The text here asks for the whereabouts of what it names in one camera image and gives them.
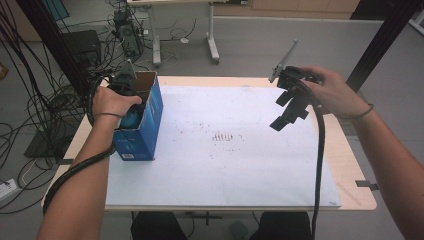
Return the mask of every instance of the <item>person's leg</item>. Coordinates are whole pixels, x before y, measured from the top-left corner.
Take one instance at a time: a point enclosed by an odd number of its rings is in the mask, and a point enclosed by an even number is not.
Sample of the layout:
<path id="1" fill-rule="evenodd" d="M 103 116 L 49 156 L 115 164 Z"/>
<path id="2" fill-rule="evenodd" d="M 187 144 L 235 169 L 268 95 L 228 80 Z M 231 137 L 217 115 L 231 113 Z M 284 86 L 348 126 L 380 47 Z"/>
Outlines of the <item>person's leg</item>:
<path id="1" fill-rule="evenodd" d="M 311 240 L 306 212 L 265 212 L 250 240 Z"/>
<path id="2" fill-rule="evenodd" d="M 131 234 L 134 240 L 187 240 L 172 212 L 139 212 Z"/>

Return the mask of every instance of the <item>open box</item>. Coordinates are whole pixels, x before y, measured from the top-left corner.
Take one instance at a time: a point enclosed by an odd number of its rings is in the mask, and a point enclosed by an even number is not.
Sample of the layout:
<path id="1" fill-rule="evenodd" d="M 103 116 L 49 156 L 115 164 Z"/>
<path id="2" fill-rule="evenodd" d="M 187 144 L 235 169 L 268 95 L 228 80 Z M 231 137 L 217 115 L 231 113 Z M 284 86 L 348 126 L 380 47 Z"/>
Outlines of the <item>open box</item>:
<path id="1" fill-rule="evenodd" d="M 162 117 L 162 95 L 156 72 L 136 72 L 136 76 L 134 89 L 145 104 L 140 124 L 134 129 L 115 130 L 113 142 L 122 160 L 151 161 Z"/>

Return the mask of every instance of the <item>hand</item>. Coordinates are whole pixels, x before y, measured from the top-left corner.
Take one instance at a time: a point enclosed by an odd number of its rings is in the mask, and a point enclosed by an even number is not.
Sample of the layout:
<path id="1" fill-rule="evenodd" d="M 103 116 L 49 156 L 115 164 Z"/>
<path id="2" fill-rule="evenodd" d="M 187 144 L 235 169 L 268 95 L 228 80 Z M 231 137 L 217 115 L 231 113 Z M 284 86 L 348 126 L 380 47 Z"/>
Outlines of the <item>hand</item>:
<path id="1" fill-rule="evenodd" d="M 93 115 L 113 113 L 119 116 L 125 116 L 132 105 L 140 103 L 141 98 L 139 96 L 122 96 L 109 88 L 99 86 L 93 99 Z"/>
<path id="2" fill-rule="evenodd" d="M 323 86 L 308 81 L 303 82 L 321 104 L 333 114 L 349 118 L 359 116 L 369 109 L 369 105 L 345 83 L 338 73 L 317 66 L 302 67 L 302 69 L 321 76 L 325 80 Z"/>

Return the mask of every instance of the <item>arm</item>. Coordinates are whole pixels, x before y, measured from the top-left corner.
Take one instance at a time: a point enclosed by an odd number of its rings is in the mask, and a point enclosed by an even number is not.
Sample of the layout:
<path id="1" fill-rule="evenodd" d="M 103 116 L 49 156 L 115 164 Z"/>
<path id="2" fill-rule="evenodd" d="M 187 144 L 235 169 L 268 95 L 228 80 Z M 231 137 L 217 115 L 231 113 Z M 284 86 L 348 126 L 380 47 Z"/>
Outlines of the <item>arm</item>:
<path id="1" fill-rule="evenodd" d="M 359 116 L 368 104 L 337 73 L 319 67 L 305 70 L 321 75 L 323 86 L 305 82 L 332 113 Z M 424 236 L 424 167 L 390 131 L 375 111 L 351 120 L 371 164 L 380 192 L 396 225 L 406 239 Z"/>
<path id="2" fill-rule="evenodd" d="M 141 103 L 139 97 L 123 97 L 98 87 L 93 114 L 124 116 L 129 107 Z M 107 150 L 119 117 L 97 116 L 94 126 L 72 165 Z M 37 239 L 99 239 L 105 207 L 109 159 L 95 163 L 66 181 L 47 210 Z"/>

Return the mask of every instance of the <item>gray floor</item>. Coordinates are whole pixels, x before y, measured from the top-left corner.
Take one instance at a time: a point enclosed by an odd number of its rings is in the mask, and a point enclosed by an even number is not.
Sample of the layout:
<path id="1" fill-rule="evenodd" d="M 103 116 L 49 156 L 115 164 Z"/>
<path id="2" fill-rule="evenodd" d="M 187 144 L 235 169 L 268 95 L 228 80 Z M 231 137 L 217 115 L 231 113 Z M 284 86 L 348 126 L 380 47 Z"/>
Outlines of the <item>gray floor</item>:
<path id="1" fill-rule="evenodd" d="M 272 67 L 291 47 L 292 40 L 298 38 L 301 45 L 290 59 L 290 65 L 321 65 L 347 78 L 380 25 L 380 22 L 216 18 L 215 38 L 221 57 L 220 64 L 216 65 L 210 60 L 207 49 L 204 35 L 206 22 L 199 21 L 188 44 L 162 43 L 163 51 L 166 51 L 163 55 L 172 57 L 156 70 L 159 78 L 165 75 L 268 77 Z M 31 46 L 42 55 L 39 44 L 33 43 Z M 407 26 L 361 89 L 391 129 L 422 162 L 423 53 L 424 37 Z M 17 127 L 27 118 L 25 108 L 28 95 L 3 48 L 0 48 L 0 56 L 1 62 L 11 68 L 8 77 L 0 81 L 0 122 Z M 59 75 L 59 69 L 53 67 Z M 51 93 L 44 86 L 43 79 L 39 79 L 39 84 L 46 95 Z M 30 160 L 23 156 L 23 152 L 35 131 L 34 127 L 27 127 L 20 132 L 7 164 L 0 169 L 2 179 L 16 180 L 19 170 Z M 358 140 L 351 136 L 348 139 L 366 178 L 373 182 L 373 173 Z M 32 169 L 26 179 L 36 174 L 37 170 Z M 50 171 L 43 175 L 40 183 L 52 174 L 53 171 Z M 27 206 L 41 198 L 45 191 L 46 187 L 24 191 L 14 204 L 0 212 Z M 321 212 L 317 239 L 402 239 L 379 192 L 374 192 L 374 196 L 378 203 L 374 211 Z M 229 227 L 236 221 L 244 223 L 249 235 L 257 228 L 250 212 L 213 214 L 219 214 L 224 219 L 211 220 L 209 226 L 206 226 L 205 220 L 197 219 L 190 239 L 233 239 Z M 190 233 L 191 219 L 184 213 L 177 216 L 183 230 Z M 40 205 L 16 214 L 2 214 L 0 219 L 0 239 L 33 239 L 42 219 Z M 102 239 L 130 239 L 130 225 L 130 213 L 107 212 Z"/>

